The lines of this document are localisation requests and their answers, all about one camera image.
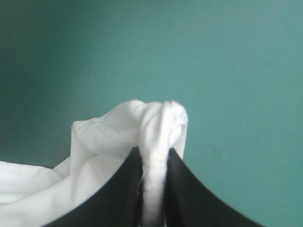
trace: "black surface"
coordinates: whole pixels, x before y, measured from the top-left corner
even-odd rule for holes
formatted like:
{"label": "black surface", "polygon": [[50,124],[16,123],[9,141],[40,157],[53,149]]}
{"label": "black surface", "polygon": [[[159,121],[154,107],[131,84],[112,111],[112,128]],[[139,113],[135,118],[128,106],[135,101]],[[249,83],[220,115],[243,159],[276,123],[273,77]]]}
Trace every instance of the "black surface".
{"label": "black surface", "polygon": [[173,148],[169,150],[164,207],[167,227],[261,227],[205,188]]}
{"label": "black surface", "polygon": [[99,191],[45,227],[137,227],[141,176],[142,162],[136,147]]}

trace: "white cotton material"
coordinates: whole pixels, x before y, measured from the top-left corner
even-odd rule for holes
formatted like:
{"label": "white cotton material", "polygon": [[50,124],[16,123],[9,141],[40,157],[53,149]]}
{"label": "white cotton material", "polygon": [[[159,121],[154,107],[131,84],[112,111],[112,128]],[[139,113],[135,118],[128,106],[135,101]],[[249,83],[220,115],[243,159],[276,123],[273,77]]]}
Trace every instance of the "white cotton material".
{"label": "white cotton material", "polygon": [[130,100],[71,127],[71,155],[55,168],[0,161],[0,227],[41,227],[81,205],[133,147],[143,162],[142,226],[161,226],[169,149],[183,157],[187,113],[175,101]]}

